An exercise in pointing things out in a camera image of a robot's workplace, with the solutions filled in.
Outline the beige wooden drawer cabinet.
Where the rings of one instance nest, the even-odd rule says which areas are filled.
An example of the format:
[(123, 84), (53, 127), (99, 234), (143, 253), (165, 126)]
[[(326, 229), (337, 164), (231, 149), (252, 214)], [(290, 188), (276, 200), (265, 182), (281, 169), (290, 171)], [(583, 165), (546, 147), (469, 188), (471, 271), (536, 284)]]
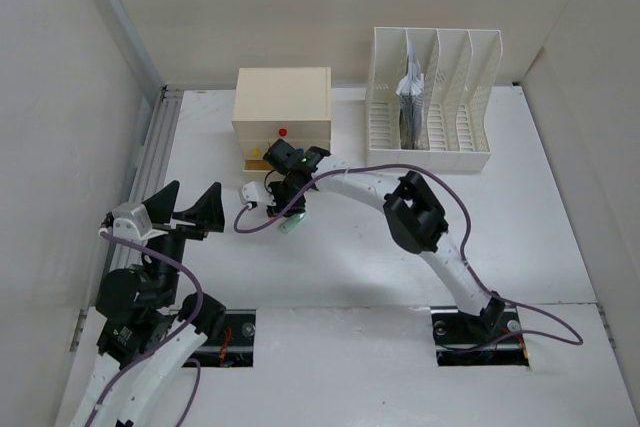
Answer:
[(270, 170), (263, 156), (278, 140), (329, 150), (332, 91), (329, 67), (241, 68), (232, 125), (247, 174)]

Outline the mint green clip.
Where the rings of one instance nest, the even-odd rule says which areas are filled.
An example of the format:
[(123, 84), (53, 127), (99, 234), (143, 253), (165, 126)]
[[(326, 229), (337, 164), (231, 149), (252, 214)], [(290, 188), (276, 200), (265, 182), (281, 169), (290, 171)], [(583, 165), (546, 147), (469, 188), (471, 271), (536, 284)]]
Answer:
[(296, 213), (290, 217), (287, 217), (278, 227), (278, 230), (283, 234), (291, 233), (301, 222), (305, 220), (306, 213)]

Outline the grey booklet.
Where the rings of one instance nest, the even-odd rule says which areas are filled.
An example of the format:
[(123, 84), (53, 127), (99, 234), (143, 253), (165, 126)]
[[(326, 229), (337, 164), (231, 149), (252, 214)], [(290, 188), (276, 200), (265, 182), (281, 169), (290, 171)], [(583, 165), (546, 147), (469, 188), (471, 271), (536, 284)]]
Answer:
[(425, 150), (428, 146), (424, 127), (426, 84), (421, 64), (412, 42), (406, 40), (406, 73), (398, 82), (400, 147)]

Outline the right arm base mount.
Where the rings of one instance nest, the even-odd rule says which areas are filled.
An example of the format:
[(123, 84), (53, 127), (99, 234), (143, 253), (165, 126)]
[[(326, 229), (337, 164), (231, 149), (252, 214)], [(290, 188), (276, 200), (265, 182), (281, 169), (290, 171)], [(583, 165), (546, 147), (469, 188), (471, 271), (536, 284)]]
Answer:
[(520, 334), (496, 342), (520, 330), (519, 315), (514, 308), (507, 308), (489, 333), (482, 329), (473, 332), (470, 322), (455, 308), (433, 309), (431, 319), (439, 367), (529, 366), (526, 344)]

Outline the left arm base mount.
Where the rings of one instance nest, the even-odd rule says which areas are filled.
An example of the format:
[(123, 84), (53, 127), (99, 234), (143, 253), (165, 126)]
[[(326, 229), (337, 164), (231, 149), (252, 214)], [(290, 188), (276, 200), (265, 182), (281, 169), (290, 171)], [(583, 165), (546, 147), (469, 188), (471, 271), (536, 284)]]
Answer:
[(255, 310), (229, 310), (221, 332), (191, 357), (203, 368), (246, 368), (254, 361)]

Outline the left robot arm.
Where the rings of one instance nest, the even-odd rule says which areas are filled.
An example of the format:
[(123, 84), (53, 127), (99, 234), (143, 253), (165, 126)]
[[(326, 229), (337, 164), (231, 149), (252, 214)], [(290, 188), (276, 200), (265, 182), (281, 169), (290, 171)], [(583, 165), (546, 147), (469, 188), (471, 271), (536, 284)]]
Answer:
[(123, 203), (100, 225), (100, 237), (139, 252), (141, 261), (100, 283), (95, 308), (105, 323), (74, 426), (145, 425), (180, 369), (201, 367), (199, 347), (232, 339), (225, 306), (182, 263), (187, 241), (223, 232), (222, 186), (213, 183), (183, 211), (175, 208), (179, 188), (172, 181), (140, 203)]

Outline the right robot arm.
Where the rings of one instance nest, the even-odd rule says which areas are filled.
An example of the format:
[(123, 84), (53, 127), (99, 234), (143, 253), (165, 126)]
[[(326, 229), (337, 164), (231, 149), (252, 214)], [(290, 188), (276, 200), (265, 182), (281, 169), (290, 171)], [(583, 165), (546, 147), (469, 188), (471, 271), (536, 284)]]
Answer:
[(263, 156), (283, 176), (270, 184), (274, 217), (287, 205), (304, 206), (303, 190), (343, 195), (381, 212), (393, 241), (404, 251), (423, 259), (448, 288), (473, 341), (487, 341), (500, 326), (504, 303), (485, 292), (465, 266), (453, 239), (445, 209), (423, 175), (414, 169), (388, 178), (351, 167), (320, 147), (296, 149), (282, 139)]

